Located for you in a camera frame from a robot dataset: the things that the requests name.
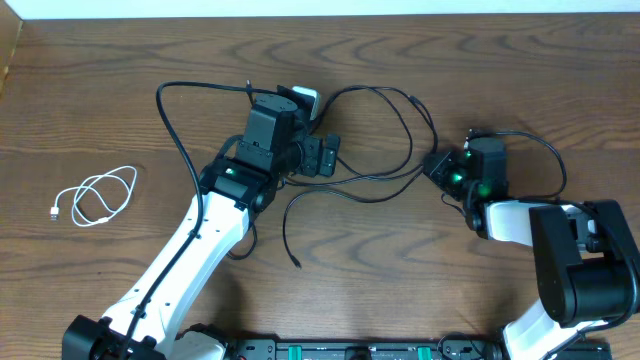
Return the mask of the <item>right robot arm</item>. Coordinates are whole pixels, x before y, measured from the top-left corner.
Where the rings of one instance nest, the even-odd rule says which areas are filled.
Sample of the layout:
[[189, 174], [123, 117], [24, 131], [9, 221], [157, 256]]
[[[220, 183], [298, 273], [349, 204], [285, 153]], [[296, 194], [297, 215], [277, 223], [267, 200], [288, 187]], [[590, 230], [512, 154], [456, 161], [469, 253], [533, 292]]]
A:
[[578, 359], [599, 353], [589, 333], [639, 311], [639, 249], [615, 200], [558, 193], [512, 197], [503, 133], [470, 134], [459, 150], [431, 150], [422, 172], [479, 237], [532, 249], [538, 300], [478, 359]]

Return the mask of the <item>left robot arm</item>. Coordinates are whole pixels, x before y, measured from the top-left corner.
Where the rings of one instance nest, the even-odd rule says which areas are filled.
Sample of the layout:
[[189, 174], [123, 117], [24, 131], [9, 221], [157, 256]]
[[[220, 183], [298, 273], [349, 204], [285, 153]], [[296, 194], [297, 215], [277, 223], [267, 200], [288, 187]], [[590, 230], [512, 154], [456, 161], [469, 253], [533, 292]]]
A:
[[232, 157], [196, 175], [183, 221], [136, 284], [102, 317], [77, 316], [64, 333], [65, 359], [224, 359], [226, 342], [181, 325], [228, 252], [275, 198], [282, 178], [332, 176], [339, 139], [311, 136], [320, 96], [295, 86], [259, 94]]

